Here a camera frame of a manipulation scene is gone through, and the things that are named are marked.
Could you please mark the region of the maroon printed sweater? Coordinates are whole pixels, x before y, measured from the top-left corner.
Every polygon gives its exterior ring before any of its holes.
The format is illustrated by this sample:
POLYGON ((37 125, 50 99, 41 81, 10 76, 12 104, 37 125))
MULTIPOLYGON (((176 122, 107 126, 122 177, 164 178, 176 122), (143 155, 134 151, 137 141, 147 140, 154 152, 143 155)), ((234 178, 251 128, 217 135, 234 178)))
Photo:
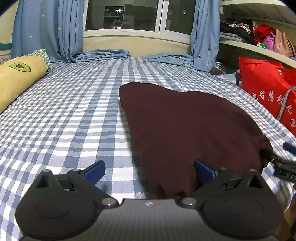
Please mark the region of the maroon printed sweater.
POLYGON ((212 170, 261 171, 266 153, 273 152, 244 110, 213 94, 131 82, 119 88, 119 98, 149 188, 158 198, 195 191, 196 160, 212 170))

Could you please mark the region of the red clothing on shelf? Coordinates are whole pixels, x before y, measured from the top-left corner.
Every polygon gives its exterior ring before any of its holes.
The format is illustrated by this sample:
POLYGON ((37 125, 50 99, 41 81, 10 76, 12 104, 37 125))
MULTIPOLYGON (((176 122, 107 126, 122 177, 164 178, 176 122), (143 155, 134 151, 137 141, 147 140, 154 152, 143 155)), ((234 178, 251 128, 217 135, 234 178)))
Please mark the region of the red clothing on shelf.
POLYGON ((258 25, 252 31, 254 44, 257 45, 257 43, 262 43, 264 41, 264 39, 266 38, 267 34, 270 32, 273 32, 274 34, 276 34, 276 29, 274 29, 266 24, 258 25))

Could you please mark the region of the dark folded clothes on shelf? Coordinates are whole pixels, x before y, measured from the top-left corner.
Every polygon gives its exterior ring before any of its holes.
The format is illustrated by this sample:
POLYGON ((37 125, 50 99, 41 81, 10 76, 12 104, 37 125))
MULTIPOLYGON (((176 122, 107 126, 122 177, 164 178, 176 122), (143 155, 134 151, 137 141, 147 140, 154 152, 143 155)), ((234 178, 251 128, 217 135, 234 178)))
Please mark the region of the dark folded clothes on shelf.
POLYGON ((248 19, 231 19, 225 18, 220 22, 220 32, 223 35, 234 36, 236 35, 243 42, 248 44, 253 44, 254 36, 253 36, 253 22, 248 19))

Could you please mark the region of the blue checkered bed sheet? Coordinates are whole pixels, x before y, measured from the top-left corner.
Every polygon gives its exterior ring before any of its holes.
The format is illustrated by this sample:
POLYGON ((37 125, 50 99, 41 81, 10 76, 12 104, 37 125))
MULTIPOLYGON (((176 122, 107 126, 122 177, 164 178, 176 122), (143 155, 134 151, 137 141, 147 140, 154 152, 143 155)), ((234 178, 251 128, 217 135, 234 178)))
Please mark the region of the blue checkered bed sheet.
POLYGON ((122 201, 149 199, 118 96, 129 82, 224 97, 247 112, 275 152, 295 137, 247 92, 225 79, 194 69, 140 58, 54 64, 1 114, 1 240, 19 240, 15 209, 44 169, 65 174, 101 159, 106 174, 100 189, 122 201))

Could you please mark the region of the red fabric tote bag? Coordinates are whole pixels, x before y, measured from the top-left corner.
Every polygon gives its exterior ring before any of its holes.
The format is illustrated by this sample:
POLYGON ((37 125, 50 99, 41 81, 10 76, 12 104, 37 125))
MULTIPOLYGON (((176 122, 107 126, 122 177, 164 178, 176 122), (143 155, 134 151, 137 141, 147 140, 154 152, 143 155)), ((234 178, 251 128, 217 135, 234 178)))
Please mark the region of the red fabric tote bag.
POLYGON ((242 88, 295 135, 295 69, 280 62, 239 58, 242 88))

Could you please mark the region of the pink handbag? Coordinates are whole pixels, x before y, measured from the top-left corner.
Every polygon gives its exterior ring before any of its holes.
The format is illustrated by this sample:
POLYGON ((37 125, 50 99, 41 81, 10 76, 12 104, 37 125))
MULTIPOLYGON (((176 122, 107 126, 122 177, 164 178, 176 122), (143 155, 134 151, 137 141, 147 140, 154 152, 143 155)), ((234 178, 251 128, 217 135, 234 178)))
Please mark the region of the pink handbag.
POLYGON ((295 57, 295 48, 292 42, 286 37, 285 32, 276 29, 273 51, 288 58, 295 57))

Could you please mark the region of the yellow avocado print quilt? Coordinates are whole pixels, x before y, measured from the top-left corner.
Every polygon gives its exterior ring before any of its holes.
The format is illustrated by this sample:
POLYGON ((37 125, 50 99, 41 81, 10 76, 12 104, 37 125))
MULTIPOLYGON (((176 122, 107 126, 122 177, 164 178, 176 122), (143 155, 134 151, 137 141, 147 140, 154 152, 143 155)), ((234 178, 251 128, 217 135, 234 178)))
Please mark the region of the yellow avocado print quilt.
POLYGON ((13 58, 1 65, 1 112, 47 72, 46 62, 38 56, 13 58))

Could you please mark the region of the purple small bag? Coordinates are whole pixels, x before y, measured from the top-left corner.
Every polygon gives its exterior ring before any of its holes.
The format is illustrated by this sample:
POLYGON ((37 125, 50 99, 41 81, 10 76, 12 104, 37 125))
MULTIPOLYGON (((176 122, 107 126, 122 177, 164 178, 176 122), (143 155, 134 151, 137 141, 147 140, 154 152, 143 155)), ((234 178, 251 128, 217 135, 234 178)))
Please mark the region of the purple small bag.
POLYGON ((262 43, 266 44, 268 50, 273 51, 275 44, 275 34, 273 32, 268 33, 262 43))

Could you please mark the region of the green checkered pillow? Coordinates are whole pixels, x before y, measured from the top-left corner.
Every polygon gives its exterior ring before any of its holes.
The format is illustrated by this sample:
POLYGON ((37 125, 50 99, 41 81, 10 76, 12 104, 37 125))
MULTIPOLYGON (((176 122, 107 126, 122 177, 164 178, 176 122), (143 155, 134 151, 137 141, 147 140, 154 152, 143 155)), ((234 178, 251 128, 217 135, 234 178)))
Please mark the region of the green checkered pillow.
POLYGON ((45 49, 40 49, 40 50, 35 50, 34 52, 29 54, 30 56, 37 56, 40 57, 44 60, 45 64, 46 64, 46 74, 49 74, 51 71, 53 71, 54 66, 50 61, 50 57, 48 56, 47 52, 45 49))

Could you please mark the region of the right blue star curtain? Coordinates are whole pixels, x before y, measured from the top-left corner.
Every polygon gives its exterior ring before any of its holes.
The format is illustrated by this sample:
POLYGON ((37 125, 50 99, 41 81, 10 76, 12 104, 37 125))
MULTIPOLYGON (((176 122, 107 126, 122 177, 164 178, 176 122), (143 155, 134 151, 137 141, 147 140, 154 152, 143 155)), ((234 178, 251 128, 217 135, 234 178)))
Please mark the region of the right blue star curtain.
POLYGON ((145 60, 183 66, 209 73, 216 63, 220 44, 220 1, 201 0, 195 5, 190 36, 192 54, 160 53, 145 60))

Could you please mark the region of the blue star curtain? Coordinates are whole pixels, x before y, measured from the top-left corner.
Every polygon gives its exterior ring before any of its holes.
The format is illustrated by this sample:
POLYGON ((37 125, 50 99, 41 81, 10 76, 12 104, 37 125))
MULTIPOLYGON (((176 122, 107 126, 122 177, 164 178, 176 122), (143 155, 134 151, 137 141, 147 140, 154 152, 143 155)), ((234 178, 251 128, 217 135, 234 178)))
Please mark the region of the blue star curtain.
POLYGON ((83 52, 84 1, 19 1, 11 56, 45 49, 51 62, 88 62, 125 59, 125 50, 83 52))
POLYGON ((160 53, 145 60, 183 66, 209 73, 216 63, 220 44, 220 1, 201 0, 195 5, 190 36, 192 54, 160 53))

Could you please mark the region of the teal white headboard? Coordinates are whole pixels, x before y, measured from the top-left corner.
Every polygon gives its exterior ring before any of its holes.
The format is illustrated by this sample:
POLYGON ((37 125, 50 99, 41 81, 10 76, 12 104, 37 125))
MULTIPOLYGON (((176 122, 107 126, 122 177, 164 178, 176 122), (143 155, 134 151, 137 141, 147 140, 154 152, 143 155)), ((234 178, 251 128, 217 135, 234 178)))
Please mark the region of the teal white headboard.
POLYGON ((1 64, 11 59, 11 43, 0 43, 1 64))

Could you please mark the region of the left blue star curtain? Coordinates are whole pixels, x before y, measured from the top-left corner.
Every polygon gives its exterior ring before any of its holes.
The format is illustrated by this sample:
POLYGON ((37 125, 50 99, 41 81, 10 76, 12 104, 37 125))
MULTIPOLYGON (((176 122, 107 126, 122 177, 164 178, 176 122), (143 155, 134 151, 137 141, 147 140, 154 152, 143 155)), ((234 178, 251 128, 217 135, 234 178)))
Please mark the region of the left blue star curtain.
POLYGON ((84 1, 19 1, 11 56, 45 49, 51 62, 88 62, 125 59, 125 50, 83 52, 84 1))

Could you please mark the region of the white framed window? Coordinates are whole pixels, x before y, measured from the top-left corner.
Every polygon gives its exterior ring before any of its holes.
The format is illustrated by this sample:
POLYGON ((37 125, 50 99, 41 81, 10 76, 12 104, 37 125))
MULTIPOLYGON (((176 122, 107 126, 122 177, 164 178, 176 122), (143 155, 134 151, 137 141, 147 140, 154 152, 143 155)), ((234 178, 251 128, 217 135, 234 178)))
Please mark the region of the white framed window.
POLYGON ((189 39, 195 1, 89 0, 84 4, 84 35, 189 39))

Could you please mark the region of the white wall shelving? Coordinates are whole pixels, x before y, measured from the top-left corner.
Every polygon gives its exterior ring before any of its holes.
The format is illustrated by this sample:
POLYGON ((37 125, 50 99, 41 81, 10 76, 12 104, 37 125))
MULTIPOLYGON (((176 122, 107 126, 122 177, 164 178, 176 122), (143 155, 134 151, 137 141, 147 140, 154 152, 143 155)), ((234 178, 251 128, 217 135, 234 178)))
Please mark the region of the white wall shelving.
POLYGON ((282 1, 221 1, 218 61, 238 67, 241 56, 295 68, 295 11, 282 1))

